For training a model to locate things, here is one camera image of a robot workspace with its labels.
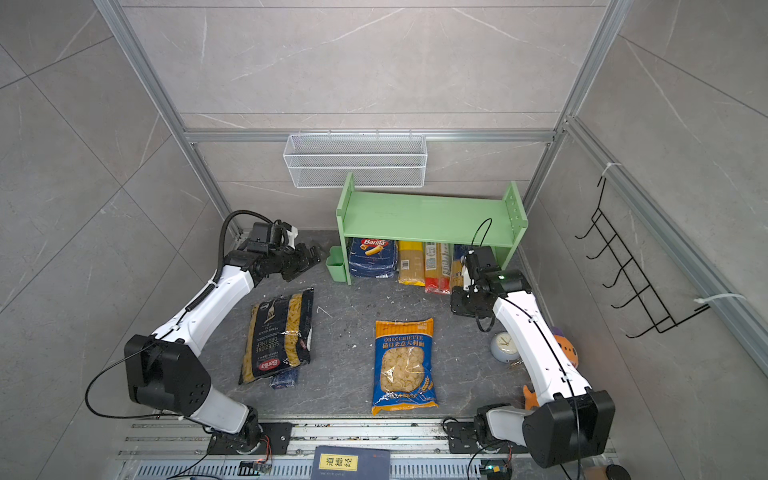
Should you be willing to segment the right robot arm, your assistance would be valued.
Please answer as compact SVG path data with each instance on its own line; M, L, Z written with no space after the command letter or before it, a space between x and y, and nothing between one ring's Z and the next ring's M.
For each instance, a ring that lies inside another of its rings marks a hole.
M502 269L488 246L472 246L462 261L465 284L451 293L451 310L499 322L511 337L533 384L537 407L490 405L474 425L480 443L525 448L542 468L602 454L616 407L591 387L567 358L543 319L532 287L515 269Z

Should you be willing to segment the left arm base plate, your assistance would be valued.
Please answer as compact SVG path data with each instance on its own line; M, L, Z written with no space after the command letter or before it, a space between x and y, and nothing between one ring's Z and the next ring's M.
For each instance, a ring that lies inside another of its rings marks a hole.
M285 455L293 424L288 422L260 423L245 426L244 433L230 434L215 431L206 449L209 455Z

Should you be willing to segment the black penne pasta bag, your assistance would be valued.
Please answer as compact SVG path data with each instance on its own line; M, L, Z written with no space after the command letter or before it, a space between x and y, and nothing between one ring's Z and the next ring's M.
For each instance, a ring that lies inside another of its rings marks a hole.
M239 384L270 378L311 362L314 289L254 305Z

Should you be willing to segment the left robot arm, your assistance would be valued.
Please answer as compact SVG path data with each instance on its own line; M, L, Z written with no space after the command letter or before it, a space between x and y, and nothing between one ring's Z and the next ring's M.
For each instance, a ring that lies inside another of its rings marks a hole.
M227 251L230 223L254 218L248 235ZM254 211L237 210L222 223L216 268L205 286L170 320L149 335L135 335L124 346L129 399L156 416L177 416L223 436L257 438L257 411L216 390L199 356L229 312L262 280L279 275L291 281L319 264L323 250L297 240L297 227Z

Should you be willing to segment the small blue pasta box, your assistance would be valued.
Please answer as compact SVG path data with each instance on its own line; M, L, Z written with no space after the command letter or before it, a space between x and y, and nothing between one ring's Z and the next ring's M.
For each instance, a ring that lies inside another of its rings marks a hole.
M271 378L270 387L273 390L295 387L298 384L299 373L298 367L282 371Z

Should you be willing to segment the blue orecchiette pasta bag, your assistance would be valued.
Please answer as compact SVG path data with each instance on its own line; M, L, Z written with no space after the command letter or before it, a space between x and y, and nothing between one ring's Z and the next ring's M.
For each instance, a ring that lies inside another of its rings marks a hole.
M372 415L438 406L433 337L433 318L376 322Z

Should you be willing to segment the blue Barilla rigatoni box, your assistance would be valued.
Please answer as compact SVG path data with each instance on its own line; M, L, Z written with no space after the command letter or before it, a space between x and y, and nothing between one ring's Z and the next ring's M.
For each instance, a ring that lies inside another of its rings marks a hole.
M394 240L352 238L349 268L353 277L392 278L396 273L398 252Z

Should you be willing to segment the yellow spaghetti bag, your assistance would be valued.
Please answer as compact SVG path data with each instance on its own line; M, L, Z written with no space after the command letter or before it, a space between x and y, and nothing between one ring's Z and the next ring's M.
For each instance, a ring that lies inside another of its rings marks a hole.
M398 242L398 282L409 286L425 286L425 257L422 242Z

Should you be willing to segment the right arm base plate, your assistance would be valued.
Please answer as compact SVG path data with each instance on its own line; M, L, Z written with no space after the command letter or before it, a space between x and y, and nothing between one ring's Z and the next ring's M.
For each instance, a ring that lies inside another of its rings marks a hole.
M441 428L448 440L448 449L451 454L474 454L482 447L487 453L527 454L524 446L512 442L482 439L477 433L472 422L458 421L448 417L441 422Z

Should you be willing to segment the red spaghetti pack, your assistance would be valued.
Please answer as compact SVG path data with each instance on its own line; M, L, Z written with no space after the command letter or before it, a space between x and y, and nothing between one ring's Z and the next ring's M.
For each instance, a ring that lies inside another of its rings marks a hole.
M451 245L447 243L424 243L425 291L449 295L451 293Z

